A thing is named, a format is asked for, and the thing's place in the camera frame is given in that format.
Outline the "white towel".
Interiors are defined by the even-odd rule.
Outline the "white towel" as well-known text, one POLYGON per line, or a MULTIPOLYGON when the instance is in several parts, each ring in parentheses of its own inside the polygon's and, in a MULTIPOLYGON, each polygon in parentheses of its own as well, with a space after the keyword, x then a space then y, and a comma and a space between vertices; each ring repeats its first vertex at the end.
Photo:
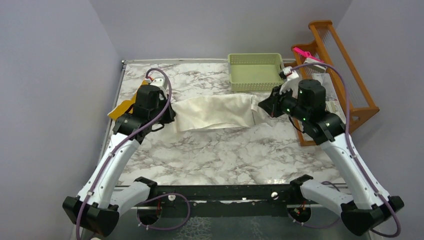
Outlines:
POLYGON ((268 113, 252 94, 201 95, 172 105, 176 113, 167 128, 174 133, 271 124, 268 113))

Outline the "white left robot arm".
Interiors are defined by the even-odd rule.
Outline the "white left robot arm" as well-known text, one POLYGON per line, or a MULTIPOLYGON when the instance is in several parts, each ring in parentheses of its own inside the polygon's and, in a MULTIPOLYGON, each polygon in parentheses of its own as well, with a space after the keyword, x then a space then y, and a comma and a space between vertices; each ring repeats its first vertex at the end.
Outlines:
POLYGON ((129 103, 118 105, 110 113, 114 127, 99 164, 77 195, 66 197, 62 204, 75 224, 76 239, 82 239, 82 229, 107 237, 129 209, 140 202, 149 206, 157 200, 157 182, 145 177, 137 178, 117 194, 114 189, 130 158, 154 132, 153 125, 163 129, 175 120, 171 96, 172 89, 165 83, 143 84, 129 103))

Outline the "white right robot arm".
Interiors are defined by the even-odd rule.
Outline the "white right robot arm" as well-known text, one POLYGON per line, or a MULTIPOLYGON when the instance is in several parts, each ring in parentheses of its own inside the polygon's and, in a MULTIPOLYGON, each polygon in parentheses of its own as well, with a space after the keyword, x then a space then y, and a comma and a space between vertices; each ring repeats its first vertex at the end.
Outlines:
POLYGON ((290 182, 288 196, 292 202, 310 200, 326 207, 339 215, 345 227, 357 236, 371 231, 404 207, 403 200, 390 195, 367 168, 342 119, 327 111, 326 89, 319 81, 300 81, 296 97, 291 90, 281 92, 276 86, 258 105, 270 117, 287 115, 300 121, 303 132, 329 156, 350 189, 350 194, 344 194, 303 175, 290 182))

